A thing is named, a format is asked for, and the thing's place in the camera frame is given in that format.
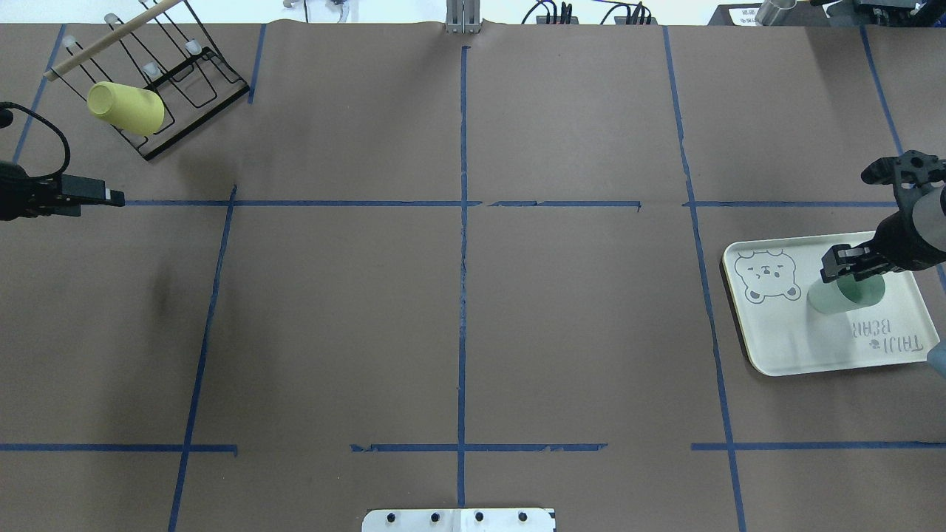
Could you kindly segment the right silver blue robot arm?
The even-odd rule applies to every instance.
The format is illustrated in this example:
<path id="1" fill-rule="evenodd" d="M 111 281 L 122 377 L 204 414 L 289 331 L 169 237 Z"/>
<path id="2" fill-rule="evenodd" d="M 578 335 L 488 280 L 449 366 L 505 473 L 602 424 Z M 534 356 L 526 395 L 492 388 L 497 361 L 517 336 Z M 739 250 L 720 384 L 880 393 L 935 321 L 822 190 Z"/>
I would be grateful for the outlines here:
<path id="1" fill-rule="evenodd" d="M 927 270 L 945 260 L 944 189 L 899 191 L 898 211 L 886 216 L 861 245 L 834 245 L 824 253 L 821 282 L 853 276 L 856 282 L 886 273 Z"/>

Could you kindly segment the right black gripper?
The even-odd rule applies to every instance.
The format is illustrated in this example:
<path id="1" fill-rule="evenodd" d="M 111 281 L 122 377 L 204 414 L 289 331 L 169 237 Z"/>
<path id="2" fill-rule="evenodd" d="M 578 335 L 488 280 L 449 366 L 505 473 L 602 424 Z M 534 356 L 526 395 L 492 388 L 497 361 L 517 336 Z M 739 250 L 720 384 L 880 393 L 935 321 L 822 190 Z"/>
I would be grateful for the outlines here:
<path id="1" fill-rule="evenodd" d="M 896 213 L 883 219 L 867 242 L 831 246 L 822 257 L 820 278 L 826 284 L 846 276 L 864 282 L 872 276 L 916 272 L 937 264 L 939 249 L 926 242 L 902 213 Z"/>

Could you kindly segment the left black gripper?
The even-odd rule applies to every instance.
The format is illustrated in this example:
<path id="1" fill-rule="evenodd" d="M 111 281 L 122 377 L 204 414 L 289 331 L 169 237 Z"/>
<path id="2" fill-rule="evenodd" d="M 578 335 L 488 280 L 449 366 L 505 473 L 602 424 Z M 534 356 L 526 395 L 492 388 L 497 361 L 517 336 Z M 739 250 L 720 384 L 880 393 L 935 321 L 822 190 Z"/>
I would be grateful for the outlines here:
<path id="1" fill-rule="evenodd" d="M 51 216 L 51 202 L 60 201 L 58 215 L 81 216 L 84 205 L 124 208 L 125 194 L 102 180 L 64 174 L 60 179 L 38 179 L 17 164 L 1 162 L 1 219 Z"/>

